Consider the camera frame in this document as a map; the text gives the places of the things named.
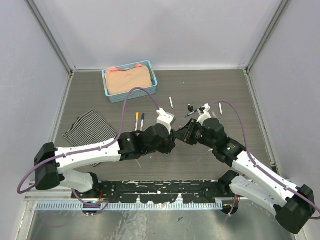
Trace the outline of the cyan gel pen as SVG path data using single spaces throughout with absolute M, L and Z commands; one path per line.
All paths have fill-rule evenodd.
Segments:
M 193 114 L 195 114 L 195 113 L 197 113 L 197 112 L 199 112 L 199 111 L 201 111 L 201 109 L 202 109 L 203 107 L 198 107 L 197 109 L 195 109 L 195 110 L 193 110 L 193 111 L 191 111 L 190 113 L 188 113 L 187 115 L 185 115 L 184 117 L 185 118 L 188 118 L 188 117 L 190 117 L 191 115 L 193 115 Z

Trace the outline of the white pen blue end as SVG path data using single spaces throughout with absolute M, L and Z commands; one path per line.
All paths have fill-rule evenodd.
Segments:
M 143 131 L 144 120 L 145 120 L 145 114 L 143 113 L 143 114 L 141 115 L 140 131 Z

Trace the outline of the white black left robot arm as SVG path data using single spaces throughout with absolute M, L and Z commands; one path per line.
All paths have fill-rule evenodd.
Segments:
M 79 147 L 58 147 L 54 143 L 42 146 L 34 159 L 35 188 L 39 191 L 61 186 L 84 193 L 88 198 L 100 194 L 101 187 L 94 173 L 82 173 L 77 168 L 97 163 L 137 160 L 159 152 L 169 154 L 175 148 L 175 131 L 157 123 L 145 131 L 124 132 L 119 139 L 110 139 Z

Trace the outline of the white pen yellow end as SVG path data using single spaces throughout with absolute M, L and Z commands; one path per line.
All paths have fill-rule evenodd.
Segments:
M 140 113 L 139 112 L 136 112 L 136 115 L 135 115 L 135 131 L 138 130 L 138 124 L 139 124 L 139 115 Z

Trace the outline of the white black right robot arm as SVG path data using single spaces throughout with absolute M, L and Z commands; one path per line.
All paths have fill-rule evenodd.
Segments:
M 210 148 L 220 162 L 232 168 L 219 179 L 223 196 L 235 194 L 251 200 L 274 215 L 288 232 L 298 234 L 316 212 L 314 192 L 309 186 L 297 186 L 266 167 L 228 137 L 218 119 L 191 119 L 174 136 L 186 144 Z

